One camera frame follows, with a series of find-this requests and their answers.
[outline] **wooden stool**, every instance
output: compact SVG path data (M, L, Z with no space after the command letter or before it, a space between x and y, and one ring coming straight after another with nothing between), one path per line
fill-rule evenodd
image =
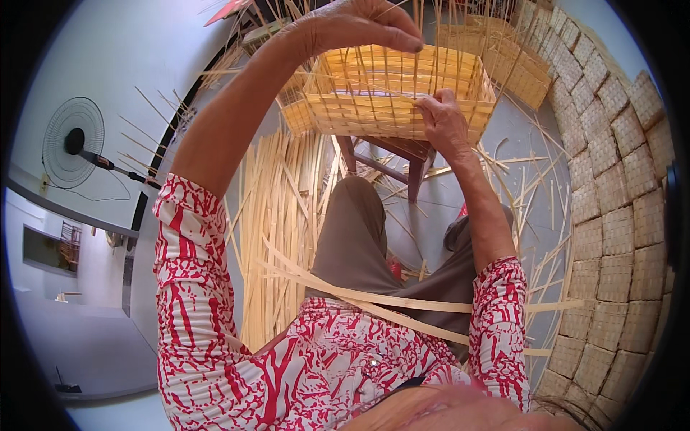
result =
M406 176L405 174L391 169L388 166L377 162L376 160L369 159L368 157L356 153L355 147L353 146L352 137L337 136L335 138L338 141L338 145L340 145L340 150L342 151L343 158L345 159L345 164L347 165L349 172L357 174L356 161L360 161L367 166L383 172L389 177L397 179L403 184L407 184L408 200L412 203L417 201L417 193L420 191L422 180L424 180L426 172L433 165L434 158L436 157L436 150L434 150L428 141L413 141L412 139L381 138L371 136L358 137L362 141L367 141L371 145L381 147L386 151L392 152L393 154L408 160L410 162L410 170Z

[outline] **woman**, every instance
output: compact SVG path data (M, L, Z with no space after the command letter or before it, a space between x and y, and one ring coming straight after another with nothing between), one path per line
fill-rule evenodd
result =
M445 342L323 295L308 295L296 320L256 354L237 338L223 241L226 215L219 198L297 66L329 49L371 43L404 52L422 48L410 17L387 1L330 3L268 41L187 132L154 207L161 221L154 268L159 382L173 428L574 429L570 419L528 413L524 273L509 221L467 144L467 124L447 89L417 104L427 138L452 167L472 214L471 223L464 219L456 223L462 229L455 229L469 232L470 262L479 274L466 323L471 375L457 367ZM314 273L342 287L397 293L380 285L390 272L369 279L356 275L384 268L384 212L377 199L359 179L339 183ZM354 221L338 223L343 212ZM361 241L348 242L351 253L334 259L332 250L342 247L332 245L350 231ZM455 232L456 246L460 237L462 232ZM372 256L371 250L379 251ZM369 258L360 262L360 254ZM375 268L363 268L371 261ZM450 260L447 266L456 263ZM440 289L438 297L455 294L452 287ZM452 327L457 315L451 317L441 325Z

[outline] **tiled floor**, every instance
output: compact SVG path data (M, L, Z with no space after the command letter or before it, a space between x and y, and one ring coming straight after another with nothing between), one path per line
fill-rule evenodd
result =
M425 17L425 35L427 43L433 42L433 33L428 29L431 27L429 23L434 21L433 13L426 13ZM230 79L226 77L221 83L225 83ZM193 106L201 110L215 95L217 89L200 92ZM522 109L531 113L526 107ZM253 144L256 144L258 137L270 134L277 129L278 124L278 109L275 103L268 111ZM537 112L537 118L542 124L542 127L558 142L560 145L560 136L558 128L555 124L553 112L548 101L545 101L542 107ZM538 265L547 253L554 250L558 244L569 234L569 211L564 214L562 210L562 201L569 195L570 177L565 156L558 158L560 150L557 146L548 142L545 143L541 137L538 129L529 122L527 117L520 112L506 97L498 103L497 108L491 118L488 128L482 137L482 143L485 150L496 159L507 160L513 158L529 157L530 151L533 151L537 157L553 157L556 162L552 170L549 170L544 176L544 187L540 184L535 190L531 205L529 206L529 215L526 218L528 225L522 231L520 238L520 255L523 260L524 269L527 273L528 279L532 277L533 266ZM172 148L178 145L177 142L172 143ZM363 143L357 147L358 152L368 152L368 144ZM380 149L374 149L374 155L384 156L387 153ZM394 166L397 157L389 163ZM544 172L546 168L551 165L548 159L539 160L536 162L539 166L539 171ZM403 162L399 162L397 169L402 170ZM435 161L436 167L444 166L445 162L439 155ZM526 179L526 184L532 183L537 178L537 169L533 163L508 163L509 170L503 172L502 180L505 186L510 190L511 194L516 197L522 192L522 178ZM167 172L169 165L164 163L161 166L161 172ZM551 214L551 181L554 184L554 214L552 226ZM400 187L402 184L396 180L391 179L391 182ZM498 182L494 179L494 185L498 187ZM388 196L390 191L379 186L379 194L382 197ZM237 212L237 178L233 179L228 192L226 194L230 213ZM507 194L502 192L502 202L508 205L509 200ZM410 206L406 199L400 197L391 197L385 201L386 208L391 211L406 227L413 233L415 240L405 231L405 229L393 218L388 217L386 220L386 231L388 233L388 244L396 256L408 267L419 268L422 260L427 260L429 270L434 271L441 263L448 257L448 252L445 252L442 247L442 238L446 227L457 217L464 197L462 191L452 173L441 174L437 177L426 180L420 189L418 209L415 206ZM149 201L149 207L153 204L153 199ZM156 321L155 321L155 280L151 274L151 265L153 260L153 245L155 242L155 230L157 224L153 219L150 211L147 211L144 216L144 221L141 226L141 236L137 244L137 253L135 255L134 277L132 278L132 317L137 323L142 334L147 341L155 346L156 342ZM565 252L561 250L555 258L555 261L548 263L542 271L541 277L536 281L535 285L530 285L534 288L537 285L547 283L549 274L553 273L551 281L557 281L563 278L565 268ZM228 267L230 276L233 280L235 289L236 304L242 304L242 277L239 273L239 268L233 252L228 250ZM554 283L545 290L542 302L558 301L560 295L561 283ZM537 301L538 296L533 298L533 302ZM241 325L242 322L242 307L235 308L235 322ZM543 345L544 340L549 332L552 332L553 325L558 321L558 316L554 312L542 312L534 318L533 324L529 328L528 337L531 347L542 348L548 347ZM532 373L538 377L541 374L545 359L541 358L534 361Z

